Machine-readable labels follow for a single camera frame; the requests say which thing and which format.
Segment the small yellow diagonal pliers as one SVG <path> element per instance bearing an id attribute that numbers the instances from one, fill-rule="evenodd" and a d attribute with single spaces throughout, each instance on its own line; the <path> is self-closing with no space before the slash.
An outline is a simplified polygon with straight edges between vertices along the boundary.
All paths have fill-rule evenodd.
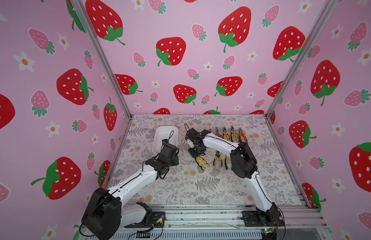
<path id="1" fill-rule="evenodd" d="M 215 153 L 215 157 L 214 157 L 214 161 L 213 161 L 214 168 L 217 168 L 217 163 L 220 163 L 220 169 L 222 169 L 223 161 L 222 161 L 221 154 L 220 154 L 219 151 L 216 151 L 216 153 Z"/>

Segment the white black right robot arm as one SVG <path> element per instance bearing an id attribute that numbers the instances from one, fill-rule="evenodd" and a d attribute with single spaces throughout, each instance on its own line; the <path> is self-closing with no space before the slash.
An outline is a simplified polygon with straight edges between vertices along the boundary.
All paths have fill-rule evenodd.
<path id="1" fill-rule="evenodd" d="M 262 226 L 270 226 L 272 223 L 279 226 L 285 225 L 283 214 L 264 189 L 257 160 L 246 142 L 234 143 L 214 135 L 209 130 L 197 132 L 194 128 L 187 131 L 185 140 L 190 146 L 188 152 L 195 160 L 199 160 L 207 148 L 229 156 L 231 170 L 246 182 L 254 198 L 259 224 Z"/>

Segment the orange handled pliers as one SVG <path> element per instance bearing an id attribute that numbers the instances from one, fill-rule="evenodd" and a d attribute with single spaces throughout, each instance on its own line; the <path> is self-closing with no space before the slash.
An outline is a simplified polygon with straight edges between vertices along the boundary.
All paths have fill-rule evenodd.
<path id="1" fill-rule="evenodd" d="M 239 132 L 239 136 L 238 136 L 239 143 L 242 143 L 242 142 L 248 143 L 247 137 L 245 135 L 245 132 L 242 130 L 242 128 L 239 128 L 238 132 Z"/>

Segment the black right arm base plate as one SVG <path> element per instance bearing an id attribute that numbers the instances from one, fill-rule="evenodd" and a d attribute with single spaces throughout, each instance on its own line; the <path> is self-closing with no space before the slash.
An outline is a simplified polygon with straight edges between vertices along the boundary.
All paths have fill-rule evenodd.
<path id="1" fill-rule="evenodd" d="M 243 211 L 242 218 L 246 227 L 284 227 L 285 221 L 279 210 L 275 212 Z"/>

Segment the yellow black handled pliers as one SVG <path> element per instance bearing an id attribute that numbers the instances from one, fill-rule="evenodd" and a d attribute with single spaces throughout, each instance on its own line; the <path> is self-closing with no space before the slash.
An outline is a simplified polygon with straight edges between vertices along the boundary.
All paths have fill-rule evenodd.
<path id="1" fill-rule="evenodd" d="M 239 137 L 238 137 L 238 135 L 235 131 L 235 128 L 233 126 L 231 126 L 231 128 L 230 128 L 230 139 L 234 143 L 240 143 Z"/>

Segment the white plastic storage box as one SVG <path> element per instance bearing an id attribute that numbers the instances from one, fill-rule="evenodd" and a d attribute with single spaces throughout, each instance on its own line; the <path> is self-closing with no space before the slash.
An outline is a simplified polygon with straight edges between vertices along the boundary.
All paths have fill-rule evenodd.
<path id="1" fill-rule="evenodd" d="M 169 143 L 178 146 L 178 128 L 175 126 L 161 126 L 155 131 L 152 152 L 157 155 L 162 146 L 162 141 L 169 139 Z"/>

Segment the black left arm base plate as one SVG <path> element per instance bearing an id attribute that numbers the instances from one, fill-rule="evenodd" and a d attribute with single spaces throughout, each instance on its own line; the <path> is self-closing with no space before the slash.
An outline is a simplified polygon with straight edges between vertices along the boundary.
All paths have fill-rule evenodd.
<path id="1" fill-rule="evenodd" d="M 165 212 L 147 213 L 141 222 L 126 225 L 127 229 L 161 228 L 165 222 Z"/>

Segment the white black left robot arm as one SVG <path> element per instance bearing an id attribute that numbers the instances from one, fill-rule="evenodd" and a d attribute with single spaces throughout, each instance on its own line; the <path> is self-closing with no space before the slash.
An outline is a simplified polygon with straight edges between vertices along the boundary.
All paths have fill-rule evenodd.
<path id="1" fill-rule="evenodd" d="M 118 228 L 137 228 L 137 233 L 147 234 L 155 228 L 162 228 L 164 212 L 153 212 L 143 202 L 127 207 L 125 204 L 140 190 L 158 179 L 164 179 L 170 167 L 177 166 L 178 147 L 165 144 L 161 151 L 143 162 L 134 175 L 109 189 L 95 190 L 81 220 L 93 237 L 109 240 Z"/>

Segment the yellow black combination pliers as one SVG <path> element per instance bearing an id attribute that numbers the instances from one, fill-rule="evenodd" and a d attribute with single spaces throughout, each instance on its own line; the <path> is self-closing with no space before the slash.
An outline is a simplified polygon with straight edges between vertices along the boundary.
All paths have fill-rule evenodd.
<path id="1" fill-rule="evenodd" d="M 195 161 L 203 171 L 205 171 L 206 168 L 210 167 L 210 165 L 206 162 L 206 160 L 201 156 L 196 157 Z"/>

